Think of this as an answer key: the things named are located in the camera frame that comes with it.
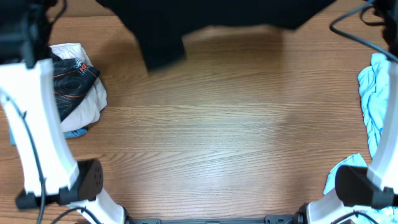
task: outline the orange logo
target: orange logo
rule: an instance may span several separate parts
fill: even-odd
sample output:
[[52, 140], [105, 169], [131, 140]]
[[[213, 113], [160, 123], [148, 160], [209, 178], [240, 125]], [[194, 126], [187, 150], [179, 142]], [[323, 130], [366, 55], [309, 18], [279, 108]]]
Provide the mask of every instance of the orange logo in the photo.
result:
[[84, 73], [84, 71], [87, 69], [87, 65], [85, 64], [85, 63], [83, 63], [81, 66], [80, 66], [80, 68], [79, 68], [79, 70], [80, 70], [80, 72], [81, 73]]

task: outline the black mount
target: black mount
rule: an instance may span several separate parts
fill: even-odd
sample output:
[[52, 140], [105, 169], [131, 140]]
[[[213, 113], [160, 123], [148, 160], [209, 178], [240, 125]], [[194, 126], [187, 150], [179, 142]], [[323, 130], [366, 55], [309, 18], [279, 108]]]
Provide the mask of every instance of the black mount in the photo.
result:
[[267, 215], [265, 218], [222, 218], [216, 220], [132, 220], [130, 224], [293, 224], [293, 215]]
[[[46, 196], [45, 204], [56, 202], [59, 205], [68, 205], [72, 202], [96, 199], [96, 195], [102, 191], [104, 178], [99, 160], [89, 159], [77, 163], [79, 176], [72, 188], [68, 190], [65, 187], [60, 189], [57, 195]], [[33, 193], [26, 194], [25, 190], [22, 190], [15, 201], [18, 209], [39, 208], [41, 197], [36, 197]]]
[[397, 1], [376, 0], [373, 3], [375, 15], [383, 18], [383, 38], [389, 46], [389, 51], [398, 55], [398, 3]]
[[0, 64], [25, 60], [33, 68], [38, 60], [50, 58], [52, 24], [46, 16], [56, 0], [0, 1]]
[[341, 166], [336, 173], [336, 193], [344, 206], [365, 205], [375, 209], [398, 206], [391, 188], [379, 190], [367, 177], [366, 167]]
[[294, 214], [292, 224], [307, 224], [307, 207], [308, 203], [304, 203], [298, 211]]

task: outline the black cloth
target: black cloth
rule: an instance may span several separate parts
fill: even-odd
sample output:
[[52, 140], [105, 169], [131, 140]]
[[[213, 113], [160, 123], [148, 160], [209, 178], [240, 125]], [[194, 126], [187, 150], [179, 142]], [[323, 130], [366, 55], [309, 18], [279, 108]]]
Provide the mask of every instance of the black cloth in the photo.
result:
[[61, 122], [83, 101], [100, 71], [73, 58], [62, 60], [52, 53], [55, 102]]
[[296, 29], [335, 0], [97, 0], [137, 37], [148, 69], [185, 55], [182, 35], [208, 25]]

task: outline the black clamp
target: black clamp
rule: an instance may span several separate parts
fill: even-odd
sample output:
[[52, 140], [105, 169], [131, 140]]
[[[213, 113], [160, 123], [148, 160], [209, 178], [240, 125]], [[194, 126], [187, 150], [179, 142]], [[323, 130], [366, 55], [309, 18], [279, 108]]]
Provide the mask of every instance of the black clamp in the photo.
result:
[[38, 60], [50, 58], [52, 25], [45, 13], [55, 2], [0, 2], [0, 64], [23, 59], [27, 68], [33, 68]]
[[370, 206], [382, 209], [398, 205], [393, 189], [378, 189], [367, 177], [366, 167], [341, 166], [336, 173], [336, 194], [344, 206]]
[[383, 18], [383, 38], [389, 46], [389, 51], [398, 55], [398, 3], [397, 1], [375, 0], [373, 3], [375, 15]]
[[[78, 167], [79, 176], [72, 188], [69, 190], [68, 187], [64, 187], [57, 195], [46, 196], [46, 205], [54, 202], [59, 205], [68, 205], [82, 200], [96, 200], [96, 196], [102, 191], [104, 179], [99, 160], [78, 161]], [[15, 201], [18, 209], [38, 208], [41, 197], [36, 197], [32, 192], [26, 194], [25, 190], [22, 190]]]

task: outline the wooden table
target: wooden table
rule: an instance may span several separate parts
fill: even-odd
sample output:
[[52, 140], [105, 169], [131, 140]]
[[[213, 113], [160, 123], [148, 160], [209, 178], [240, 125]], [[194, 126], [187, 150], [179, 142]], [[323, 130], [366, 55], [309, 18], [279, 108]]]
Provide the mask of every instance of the wooden table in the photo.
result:
[[[370, 162], [357, 76], [373, 50], [328, 29], [347, 4], [297, 32], [200, 30], [184, 37], [187, 60], [151, 74], [117, 17], [60, 19], [51, 43], [82, 43], [108, 91], [99, 123], [68, 140], [73, 155], [99, 158], [134, 218], [263, 217], [320, 199], [339, 161]], [[385, 46], [356, 16], [339, 27]], [[37, 210], [14, 205], [24, 178], [3, 112], [0, 133], [0, 223], [33, 223]], [[47, 207], [44, 223], [63, 210]]]

